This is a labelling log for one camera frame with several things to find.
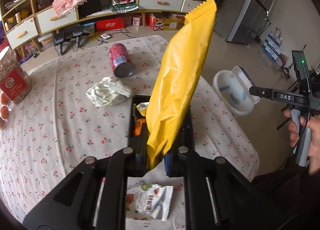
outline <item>tile floor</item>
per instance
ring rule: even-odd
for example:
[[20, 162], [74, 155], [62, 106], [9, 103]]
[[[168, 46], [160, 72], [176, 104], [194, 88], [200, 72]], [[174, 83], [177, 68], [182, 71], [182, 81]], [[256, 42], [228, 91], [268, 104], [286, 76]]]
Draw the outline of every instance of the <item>tile floor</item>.
[[[139, 32], [131, 32], [134, 37], [160, 35], [170, 40], [176, 31], [153, 31], [149, 27], [140, 26]], [[122, 33], [112, 35], [108, 42], [127, 39]], [[81, 46], [89, 48], [97, 46], [94, 36], [83, 39]], [[30, 59], [22, 64], [26, 71], [58, 57], [54, 47], [43, 51], [38, 58]], [[226, 43], [216, 32], [213, 33], [202, 76], [212, 84], [214, 75], [223, 69], [232, 70], [234, 66], [243, 67], [256, 86], [286, 90], [293, 81], [287, 80], [281, 73], [279, 65], [272, 63], [263, 53], [261, 45], [254, 42], [249, 46]], [[261, 99], [248, 116], [237, 118], [240, 126], [260, 156], [258, 174], [274, 171], [286, 159], [290, 152], [289, 132], [287, 126], [279, 131], [276, 127], [285, 120], [281, 109], [285, 105], [279, 102]]]

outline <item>screw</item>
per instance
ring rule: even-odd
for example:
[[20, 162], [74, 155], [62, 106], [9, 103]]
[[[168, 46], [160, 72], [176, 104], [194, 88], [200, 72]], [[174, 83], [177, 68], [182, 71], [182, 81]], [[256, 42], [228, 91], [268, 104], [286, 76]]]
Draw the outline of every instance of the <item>screw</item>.
[[130, 154], [133, 152], [133, 149], [131, 147], [126, 147], [123, 149], [124, 154]]
[[189, 150], [188, 147], [185, 147], [185, 146], [180, 146], [178, 149], [180, 153], [187, 153], [188, 150]]
[[218, 157], [216, 158], [216, 162], [219, 164], [225, 164], [226, 163], [226, 159], [223, 157]]
[[84, 160], [85, 164], [92, 164], [95, 161], [96, 161], [96, 158], [93, 156], [86, 157], [86, 159]]

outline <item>red bag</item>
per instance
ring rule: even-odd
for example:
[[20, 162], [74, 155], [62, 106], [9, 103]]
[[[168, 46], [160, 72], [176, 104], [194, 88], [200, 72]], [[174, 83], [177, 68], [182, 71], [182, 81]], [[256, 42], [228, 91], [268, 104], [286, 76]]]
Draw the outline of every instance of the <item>red bag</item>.
[[96, 30], [97, 31], [109, 31], [109, 30], [116, 30], [116, 29], [123, 29], [124, 28], [124, 18], [112, 18], [107, 20], [102, 20], [96, 22]]

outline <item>refrigerator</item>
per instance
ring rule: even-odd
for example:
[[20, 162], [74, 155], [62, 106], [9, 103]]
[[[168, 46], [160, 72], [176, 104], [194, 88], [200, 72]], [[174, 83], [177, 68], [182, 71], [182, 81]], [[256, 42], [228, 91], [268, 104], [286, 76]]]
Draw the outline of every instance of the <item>refrigerator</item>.
[[251, 44], [275, 0], [220, 0], [214, 30], [229, 42]]

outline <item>red can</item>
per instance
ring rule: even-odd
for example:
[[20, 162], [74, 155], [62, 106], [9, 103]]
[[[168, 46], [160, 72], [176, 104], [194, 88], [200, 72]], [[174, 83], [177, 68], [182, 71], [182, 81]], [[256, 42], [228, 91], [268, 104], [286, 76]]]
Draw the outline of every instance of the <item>red can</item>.
[[129, 77], [133, 74], [134, 64], [130, 61], [126, 47], [117, 43], [109, 51], [113, 73], [118, 78]]

